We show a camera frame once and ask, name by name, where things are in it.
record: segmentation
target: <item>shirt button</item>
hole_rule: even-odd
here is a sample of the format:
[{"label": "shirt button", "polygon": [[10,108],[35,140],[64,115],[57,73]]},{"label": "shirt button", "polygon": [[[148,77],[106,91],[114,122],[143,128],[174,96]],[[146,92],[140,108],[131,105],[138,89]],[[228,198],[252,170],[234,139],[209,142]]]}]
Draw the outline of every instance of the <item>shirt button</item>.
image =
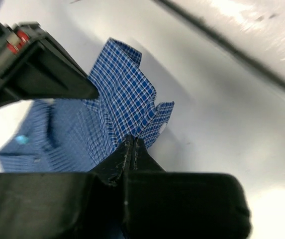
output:
[{"label": "shirt button", "polygon": [[18,144],[27,144],[28,143],[28,137],[25,135],[19,135],[15,138],[16,142]]}]

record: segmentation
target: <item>white table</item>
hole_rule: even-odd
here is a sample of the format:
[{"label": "white table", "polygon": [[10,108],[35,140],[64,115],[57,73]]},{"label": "white table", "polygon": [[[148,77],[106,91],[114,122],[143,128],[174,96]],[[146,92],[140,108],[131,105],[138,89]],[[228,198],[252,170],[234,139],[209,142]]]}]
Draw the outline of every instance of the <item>white table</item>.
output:
[{"label": "white table", "polygon": [[[168,171],[233,174],[251,238],[285,238],[285,95],[263,76],[151,1],[5,0],[0,21],[38,21],[86,71],[110,36],[141,50],[157,101],[176,102],[150,154]],[[0,110],[0,147],[28,106]]]}]

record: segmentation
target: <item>blue checkered cloth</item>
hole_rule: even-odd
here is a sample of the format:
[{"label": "blue checkered cloth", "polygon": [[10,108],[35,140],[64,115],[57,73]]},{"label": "blue checkered cloth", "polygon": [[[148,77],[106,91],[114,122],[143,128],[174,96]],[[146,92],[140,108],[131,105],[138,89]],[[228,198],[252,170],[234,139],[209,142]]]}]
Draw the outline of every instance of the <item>blue checkered cloth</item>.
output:
[{"label": "blue checkered cloth", "polygon": [[156,91],[139,70],[141,53],[109,39],[88,80],[97,100],[35,100],[13,139],[0,150],[5,172],[86,172],[127,135],[150,147],[174,103],[155,106]]}]

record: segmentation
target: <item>plaid fabric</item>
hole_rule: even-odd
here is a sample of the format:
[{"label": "plaid fabric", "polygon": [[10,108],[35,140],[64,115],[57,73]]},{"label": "plaid fabric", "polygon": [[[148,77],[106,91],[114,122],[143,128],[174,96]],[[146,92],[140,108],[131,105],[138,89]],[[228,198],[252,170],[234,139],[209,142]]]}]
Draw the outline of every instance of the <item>plaid fabric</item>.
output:
[{"label": "plaid fabric", "polygon": [[[0,151],[7,172],[89,171],[127,135],[150,147],[174,103],[154,105],[156,91],[139,70],[141,53],[109,39],[88,79],[97,100],[36,100],[16,136]],[[17,136],[24,135],[21,143]]]}]

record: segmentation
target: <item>white surface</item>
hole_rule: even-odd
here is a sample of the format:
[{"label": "white surface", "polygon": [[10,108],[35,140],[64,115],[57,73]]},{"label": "white surface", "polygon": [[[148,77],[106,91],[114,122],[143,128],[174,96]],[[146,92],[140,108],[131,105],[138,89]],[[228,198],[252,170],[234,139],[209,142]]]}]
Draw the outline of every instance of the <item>white surface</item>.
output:
[{"label": "white surface", "polygon": [[285,0],[171,0],[285,78]]},{"label": "white surface", "polygon": [[[233,174],[252,210],[251,238],[285,238],[285,101],[262,76],[150,1],[4,1],[2,23],[27,20],[86,71],[110,36],[141,50],[157,101],[176,102],[152,156],[169,171]],[[8,124],[0,146],[24,115],[20,105],[0,110],[0,127]]]},{"label": "white surface", "polygon": [[159,129],[159,133],[162,133],[162,132],[165,130],[165,128],[167,127],[167,124],[168,124],[168,123],[163,123],[163,124],[161,125],[161,127],[160,127],[160,129]]}]

